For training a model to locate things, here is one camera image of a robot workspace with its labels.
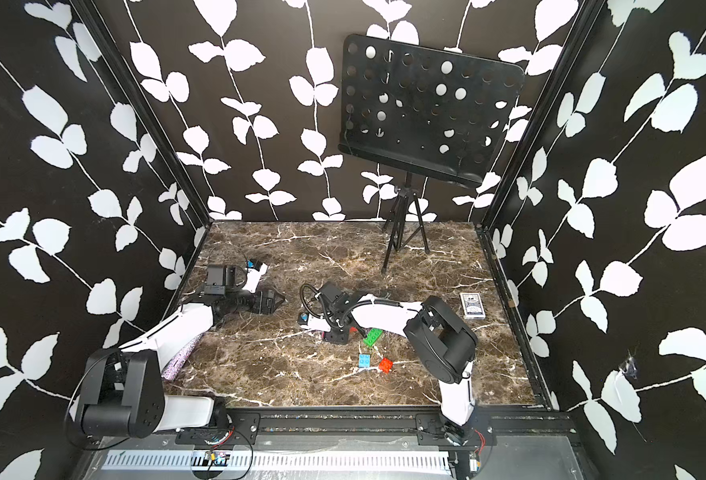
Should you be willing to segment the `green lego brick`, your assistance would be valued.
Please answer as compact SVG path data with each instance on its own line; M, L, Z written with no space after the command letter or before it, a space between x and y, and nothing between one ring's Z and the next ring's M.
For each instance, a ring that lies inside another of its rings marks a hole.
M380 339L382 336L383 331L378 328L371 328L368 330L366 336L363 339L363 343L367 347L373 347L375 343Z

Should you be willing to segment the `blue lego brick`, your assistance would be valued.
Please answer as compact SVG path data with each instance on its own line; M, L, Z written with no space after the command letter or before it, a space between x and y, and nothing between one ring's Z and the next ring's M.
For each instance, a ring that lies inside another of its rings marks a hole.
M371 356L369 354L360 354L358 358L358 366L362 369L371 367Z

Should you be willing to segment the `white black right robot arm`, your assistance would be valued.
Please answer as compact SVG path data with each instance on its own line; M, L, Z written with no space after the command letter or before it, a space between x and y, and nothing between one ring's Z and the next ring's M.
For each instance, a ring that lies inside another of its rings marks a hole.
M317 293L314 299L321 311L304 307L298 324L323 332L329 343L347 343L351 328L363 335L379 329L406 338L439 382L443 436L457 446L467 442L476 408L472 370L478 338L448 304L436 296L423 302L400 302L372 294L342 293L330 299Z

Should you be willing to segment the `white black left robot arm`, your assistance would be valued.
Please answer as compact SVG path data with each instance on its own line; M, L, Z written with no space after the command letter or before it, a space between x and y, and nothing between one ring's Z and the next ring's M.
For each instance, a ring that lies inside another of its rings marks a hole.
M199 430L206 446L220 446L235 427L219 400L168 395L170 373L178 370L204 333L239 312L273 314L285 301L262 287L267 264L210 265L193 294L166 319L135 340L89 356L64 413L68 441L91 447L104 437L118 443L158 432Z

